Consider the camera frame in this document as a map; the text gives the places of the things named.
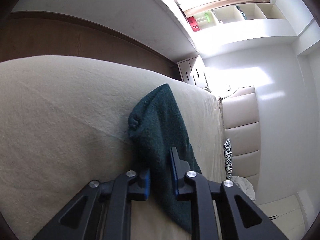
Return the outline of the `dark teal knit sweater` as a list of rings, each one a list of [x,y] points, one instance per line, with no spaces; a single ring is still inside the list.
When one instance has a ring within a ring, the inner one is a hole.
[[[151,195],[182,229],[191,233],[191,204],[176,200],[172,189],[170,149],[200,172],[176,99],[168,84],[144,96],[129,116],[129,139],[133,143],[132,167],[149,170]]]

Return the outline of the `white duvet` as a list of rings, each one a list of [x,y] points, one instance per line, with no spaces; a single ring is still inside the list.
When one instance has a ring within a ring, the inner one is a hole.
[[[237,185],[251,201],[256,201],[253,185],[248,179],[239,176],[231,176],[231,181]]]

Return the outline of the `zebra print pillow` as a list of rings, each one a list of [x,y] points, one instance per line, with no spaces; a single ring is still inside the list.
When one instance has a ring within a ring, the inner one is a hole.
[[[229,138],[225,140],[225,143],[223,145],[223,151],[225,155],[226,179],[230,180],[233,172],[233,157],[231,140]]]

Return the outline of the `cream padded headboard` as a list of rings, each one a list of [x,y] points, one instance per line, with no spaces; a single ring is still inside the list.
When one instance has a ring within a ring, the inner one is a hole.
[[[238,88],[222,99],[224,135],[232,147],[233,176],[246,178],[257,191],[261,131],[258,101],[254,86]]]

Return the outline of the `bed with beige sheet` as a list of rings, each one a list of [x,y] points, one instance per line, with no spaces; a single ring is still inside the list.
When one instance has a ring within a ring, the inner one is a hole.
[[[89,181],[130,169],[129,114],[165,83],[202,174],[223,181],[220,105],[204,89],[83,57],[1,63],[1,214],[17,238],[32,239]]]

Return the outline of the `white drawer cabinet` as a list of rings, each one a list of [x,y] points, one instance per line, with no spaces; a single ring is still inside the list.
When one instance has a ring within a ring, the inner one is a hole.
[[[208,89],[208,82],[205,75],[206,67],[200,55],[177,63],[181,79],[184,83]]]

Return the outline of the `red box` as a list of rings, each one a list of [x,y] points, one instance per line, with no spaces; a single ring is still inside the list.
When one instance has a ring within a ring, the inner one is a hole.
[[[195,19],[195,17],[191,16],[187,18],[188,23],[190,24],[193,32],[200,31],[200,27]]]

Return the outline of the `green container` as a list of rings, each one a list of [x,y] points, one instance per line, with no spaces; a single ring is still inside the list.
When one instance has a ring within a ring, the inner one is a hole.
[[[211,11],[201,14],[196,20],[201,30],[216,26],[215,18]]]

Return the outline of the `white wall shelf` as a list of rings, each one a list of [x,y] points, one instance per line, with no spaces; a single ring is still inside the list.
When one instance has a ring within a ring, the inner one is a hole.
[[[216,26],[195,32],[198,47],[209,43],[230,44],[257,38],[293,38],[297,34],[283,13],[274,4],[246,3],[229,5],[211,11]]]

